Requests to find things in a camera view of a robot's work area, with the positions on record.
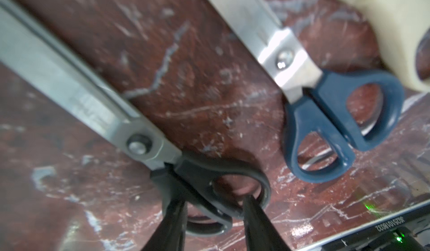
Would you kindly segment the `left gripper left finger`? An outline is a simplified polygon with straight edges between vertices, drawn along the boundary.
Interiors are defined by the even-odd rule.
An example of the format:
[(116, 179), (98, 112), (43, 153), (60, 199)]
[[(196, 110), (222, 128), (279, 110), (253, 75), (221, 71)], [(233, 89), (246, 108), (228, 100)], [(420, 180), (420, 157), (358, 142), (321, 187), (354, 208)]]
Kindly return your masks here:
[(141, 251), (183, 251), (187, 214), (185, 201), (172, 201), (162, 222)]

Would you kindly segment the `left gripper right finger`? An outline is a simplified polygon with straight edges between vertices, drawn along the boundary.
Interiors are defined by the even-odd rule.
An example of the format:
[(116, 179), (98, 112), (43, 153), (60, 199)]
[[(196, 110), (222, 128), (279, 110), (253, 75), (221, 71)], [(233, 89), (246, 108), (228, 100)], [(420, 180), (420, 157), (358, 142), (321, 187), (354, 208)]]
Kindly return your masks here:
[(291, 250), (252, 195), (244, 198), (243, 209), (248, 251)]

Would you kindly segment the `blue handled scissors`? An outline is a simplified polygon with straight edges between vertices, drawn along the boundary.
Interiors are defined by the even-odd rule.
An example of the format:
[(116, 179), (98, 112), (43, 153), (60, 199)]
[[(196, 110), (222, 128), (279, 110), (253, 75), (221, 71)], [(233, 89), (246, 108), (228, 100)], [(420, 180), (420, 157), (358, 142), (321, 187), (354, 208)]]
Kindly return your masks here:
[[(309, 183), (332, 181), (352, 166), (355, 151), (380, 145), (401, 115), (404, 88), (384, 70), (339, 74), (320, 69), (289, 27), (282, 25), (265, 0), (208, 0), (255, 60), (283, 92), (287, 104), (284, 160), (290, 171)], [(383, 94), (373, 128), (363, 134), (347, 109), (348, 97), (366, 84)], [(303, 139), (319, 134), (337, 159), (319, 170), (305, 170), (298, 160)]]

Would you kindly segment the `medium black scissors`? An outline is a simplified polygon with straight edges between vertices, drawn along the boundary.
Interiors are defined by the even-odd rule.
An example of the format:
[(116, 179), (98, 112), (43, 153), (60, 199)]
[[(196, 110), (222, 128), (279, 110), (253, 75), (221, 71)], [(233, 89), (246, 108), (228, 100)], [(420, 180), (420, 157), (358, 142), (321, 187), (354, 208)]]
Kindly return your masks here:
[(167, 212), (183, 201), (203, 213), (187, 220), (187, 233), (228, 232), (243, 207), (216, 187), (228, 175), (255, 179), (257, 203), (271, 199), (267, 176), (257, 166), (232, 158), (212, 158), (181, 150), (164, 133), (15, 0), (1, 0), (1, 62), (69, 114), (151, 171)]

